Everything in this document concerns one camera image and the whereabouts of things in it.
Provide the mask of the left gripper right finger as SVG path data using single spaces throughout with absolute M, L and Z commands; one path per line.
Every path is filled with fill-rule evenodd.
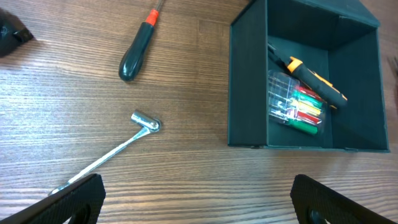
M 300 224 L 395 224 L 303 174 L 295 176 L 290 198 Z

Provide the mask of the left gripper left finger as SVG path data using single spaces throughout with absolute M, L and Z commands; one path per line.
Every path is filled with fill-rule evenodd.
M 96 223 L 106 192 L 99 174 L 89 176 L 11 215 L 7 223 Z

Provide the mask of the red-handled wire stripper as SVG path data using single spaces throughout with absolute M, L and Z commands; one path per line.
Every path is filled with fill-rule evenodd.
M 398 77 L 398 59 L 397 57 L 389 57 L 387 62 L 392 70 L 395 77 Z

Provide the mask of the clear pack of colourful screwdrivers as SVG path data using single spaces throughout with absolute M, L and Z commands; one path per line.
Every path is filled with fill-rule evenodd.
M 269 117 L 307 134 L 323 129 L 326 102 L 298 80 L 277 70 L 268 71 Z

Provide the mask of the orange black long-nose pliers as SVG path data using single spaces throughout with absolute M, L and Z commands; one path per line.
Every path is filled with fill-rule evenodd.
M 300 59 L 286 55 L 270 42 L 267 43 L 267 48 L 293 77 L 298 78 L 331 106 L 339 108 L 347 105 L 348 99 L 344 94 L 338 91 L 328 80 L 310 70 Z

